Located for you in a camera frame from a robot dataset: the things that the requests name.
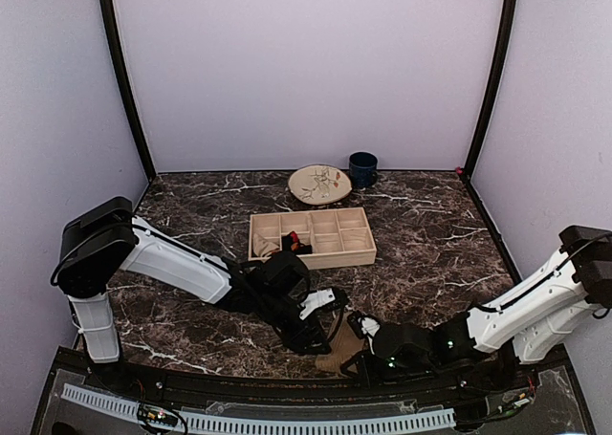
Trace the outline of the tan plain sock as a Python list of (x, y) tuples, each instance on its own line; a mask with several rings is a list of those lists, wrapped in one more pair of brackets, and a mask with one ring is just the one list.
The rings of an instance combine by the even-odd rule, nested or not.
[(319, 355), (315, 359), (315, 367), (318, 371), (342, 376), (341, 366), (366, 348), (364, 339), (358, 338), (349, 326), (347, 318), (339, 322), (337, 316), (330, 327), (333, 332), (339, 325), (338, 332), (330, 342), (331, 353)]

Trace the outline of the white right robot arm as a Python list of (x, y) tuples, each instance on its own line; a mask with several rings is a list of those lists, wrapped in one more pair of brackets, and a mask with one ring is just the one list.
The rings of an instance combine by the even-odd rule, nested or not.
[(570, 226), (559, 239), (559, 249), (529, 277), (434, 328), (352, 313), (348, 324), (365, 346), (341, 365), (341, 374), (368, 387), (463, 375), (497, 359), (488, 382), (511, 389), (525, 365), (543, 360), (587, 317), (611, 310), (610, 231)]

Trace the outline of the wooden compartment tray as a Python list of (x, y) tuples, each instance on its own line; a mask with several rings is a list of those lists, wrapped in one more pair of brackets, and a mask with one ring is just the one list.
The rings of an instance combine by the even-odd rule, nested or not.
[(361, 207), (253, 214), (250, 219), (248, 257), (252, 255), (252, 236), (281, 237), (295, 231), (301, 242), (311, 244), (313, 253), (299, 255), (311, 270), (372, 265), (377, 247), (365, 210)]

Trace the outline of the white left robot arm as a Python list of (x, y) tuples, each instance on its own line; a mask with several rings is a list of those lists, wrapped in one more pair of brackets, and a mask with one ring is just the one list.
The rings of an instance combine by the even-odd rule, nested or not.
[(50, 277), (69, 299), (89, 359), (98, 364), (98, 378), (115, 393), (128, 392), (135, 384), (134, 370), (121, 361), (107, 293), (118, 271), (148, 276), (225, 312), (256, 315), (299, 355), (330, 353), (334, 336), (323, 330), (317, 314), (343, 311), (348, 303), (339, 288), (308, 288), (292, 297), (298, 284), (310, 286), (311, 277), (290, 251), (277, 252), (263, 263), (236, 263), (202, 253), (135, 215), (130, 200), (115, 197), (66, 225)]

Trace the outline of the black argyle sock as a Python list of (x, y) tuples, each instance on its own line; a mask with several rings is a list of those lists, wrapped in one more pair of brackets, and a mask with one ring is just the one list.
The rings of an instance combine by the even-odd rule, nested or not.
[(313, 253), (313, 246), (311, 244), (302, 243), (295, 231), (291, 231), (281, 237), (281, 249), (283, 251), (290, 251), (295, 255), (308, 255)]

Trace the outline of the beige striped sock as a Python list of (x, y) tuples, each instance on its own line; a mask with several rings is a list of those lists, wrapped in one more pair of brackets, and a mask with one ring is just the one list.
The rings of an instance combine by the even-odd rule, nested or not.
[(252, 255), (257, 258), (269, 258), (281, 251), (281, 242), (278, 238), (264, 237), (258, 232), (252, 236)]

